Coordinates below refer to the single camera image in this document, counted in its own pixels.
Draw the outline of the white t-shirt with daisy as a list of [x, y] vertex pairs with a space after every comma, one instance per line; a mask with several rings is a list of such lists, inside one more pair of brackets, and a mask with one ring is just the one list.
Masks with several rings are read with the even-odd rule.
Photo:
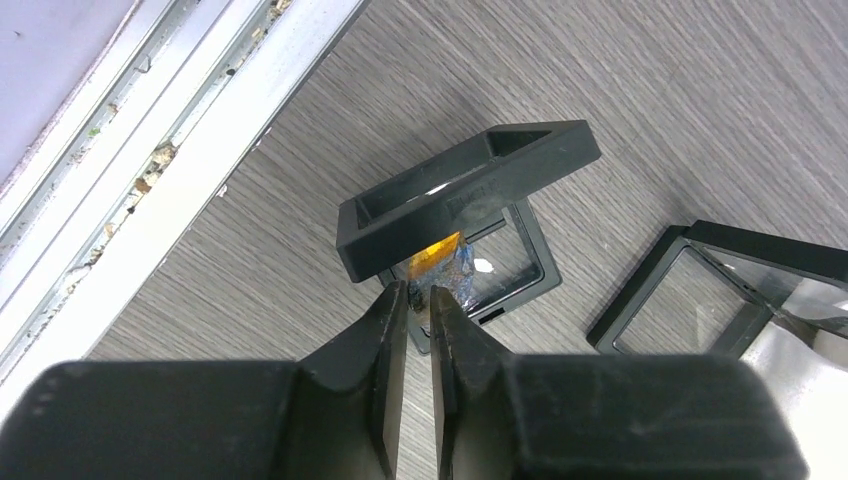
[[847, 340], [820, 330], [812, 345], [769, 323], [741, 356], [767, 385], [811, 479], [847, 478]]

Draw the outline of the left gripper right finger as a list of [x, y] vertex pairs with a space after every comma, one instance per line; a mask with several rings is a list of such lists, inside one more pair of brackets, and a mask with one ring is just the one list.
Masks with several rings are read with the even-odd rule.
[[430, 294], [442, 479], [804, 479], [761, 378], [716, 355], [517, 354]]

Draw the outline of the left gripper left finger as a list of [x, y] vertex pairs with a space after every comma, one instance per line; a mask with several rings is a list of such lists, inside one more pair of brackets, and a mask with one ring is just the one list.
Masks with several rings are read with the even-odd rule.
[[407, 286], [299, 361], [76, 361], [1, 429], [5, 479], [391, 479]]

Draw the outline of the black display box with coin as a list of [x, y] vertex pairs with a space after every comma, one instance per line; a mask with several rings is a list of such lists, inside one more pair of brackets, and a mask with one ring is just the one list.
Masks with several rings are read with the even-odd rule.
[[585, 120], [491, 127], [344, 201], [336, 250], [352, 282], [387, 285], [460, 234], [472, 276], [459, 300], [483, 325], [561, 284], [529, 198], [600, 156]]

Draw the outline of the round gold coin brooch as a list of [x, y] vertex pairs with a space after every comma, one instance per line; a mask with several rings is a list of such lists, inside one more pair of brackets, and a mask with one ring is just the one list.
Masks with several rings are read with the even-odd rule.
[[447, 288], [461, 307], [469, 308], [474, 303], [474, 274], [473, 248], [461, 232], [416, 253], [407, 269], [411, 310], [416, 315], [429, 310], [433, 286]]

